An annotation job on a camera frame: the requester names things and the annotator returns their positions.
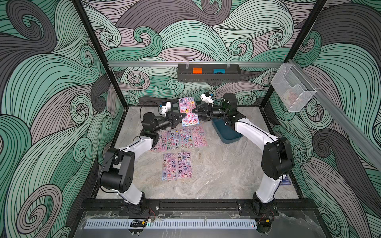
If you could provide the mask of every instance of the marble floor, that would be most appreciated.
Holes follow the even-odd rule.
[[[140,134],[139,111],[140,107],[129,108],[115,148],[130,144]],[[268,132],[258,107],[239,107],[238,111]],[[141,115],[146,112],[158,115],[157,107],[143,107]],[[135,160],[133,183],[147,198],[252,198],[263,175],[260,149],[245,137],[224,144],[211,122],[200,124],[208,146],[186,149],[192,152],[193,178],[162,181],[162,159],[166,152],[145,152]],[[120,197],[99,190],[97,198]],[[298,198],[298,195],[293,185],[283,185],[275,198]]]

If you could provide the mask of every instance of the sticker sheet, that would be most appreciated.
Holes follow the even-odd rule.
[[[157,144],[155,145],[155,147],[151,149],[151,151],[154,151],[154,152],[166,151],[168,132],[158,131],[157,133],[159,134],[159,140],[157,141]]]
[[[162,181],[176,180],[176,168],[176,154],[164,154]]]
[[[182,149],[193,147],[192,130],[190,128],[180,129],[180,142]]]
[[[192,127],[192,138],[194,147],[207,146],[207,139],[205,138],[205,131],[202,126]]]
[[[177,178],[191,178],[192,163],[190,152],[177,153]]]
[[[167,150],[178,150],[180,148],[180,133],[178,129],[168,131]]]
[[[193,97],[184,97],[179,99],[180,112],[185,112],[187,116],[181,121],[182,126],[190,126],[199,124],[199,116],[192,113],[192,109],[196,108]]]

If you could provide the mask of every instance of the wall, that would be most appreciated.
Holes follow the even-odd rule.
[[[379,149],[380,7],[381,2],[364,0],[324,9],[295,56]],[[265,112],[275,134],[290,140],[297,182],[303,195],[315,200],[332,236],[379,238],[381,172],[353,138],[315,98],[289,113],[274,93]]]
[[[109,61],[283,62],[314,4],[315,0],[83,0]],[[216,100],[231,92],[239,104],[259,105],[276,70],[243,68],[239,83],[208,85],[179,83],[177,68],[114,68],[130,105],[199,98],[206,91]]]
[[[70,0],[0,2],[1,237],[67,237],[123,109]]]

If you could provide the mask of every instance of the white vented panel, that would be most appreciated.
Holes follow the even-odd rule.
[[[88,219],[84,229],[128,229],[133,219]],[[145,229],[257,229],[250,219],[164,219]]]

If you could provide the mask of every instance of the clear acrylic holder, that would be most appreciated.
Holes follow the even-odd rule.
[[[279,95],[289,112],[299,112],[316,93],[315,89],[308,90],[300,77],[303,74],[293,64],[282,64],[271,81],[275,92]]]

